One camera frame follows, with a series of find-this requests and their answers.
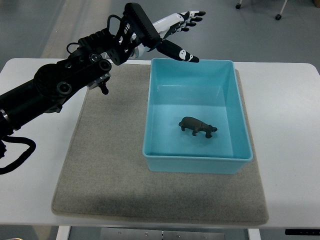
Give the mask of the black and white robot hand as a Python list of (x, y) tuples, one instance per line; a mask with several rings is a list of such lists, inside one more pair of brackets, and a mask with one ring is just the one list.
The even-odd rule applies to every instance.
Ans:
[(136, 45), (139, 56), (156, 49), (171, 59), (198, 63), (200, 61), (198, 57), (167, 38), (178, 32), (187, 32), (190, 27), (202, 21), (202, 16), (205, 14), (204, 11), (199, 10), (173, 13), (152, 23), (138, 3), (130, 2), (124, 7), (123, 17), (135, 36), (132, 42)]

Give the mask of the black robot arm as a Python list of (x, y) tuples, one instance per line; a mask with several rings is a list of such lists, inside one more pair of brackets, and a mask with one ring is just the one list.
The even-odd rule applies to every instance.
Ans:
[(105, 94), (104, 75), (111, 64), (125, 63), (139, 45), (157, 42), (159, 34), (149, 18), (139, 13), (119, 17), (115, 35), (104, 28), (78, 40), (78, 48), (65, 60), (43, 65), (33, 79), (0, 96), (0, 138), (43, 113), (60, 112), (77, 91), (96, 84)]

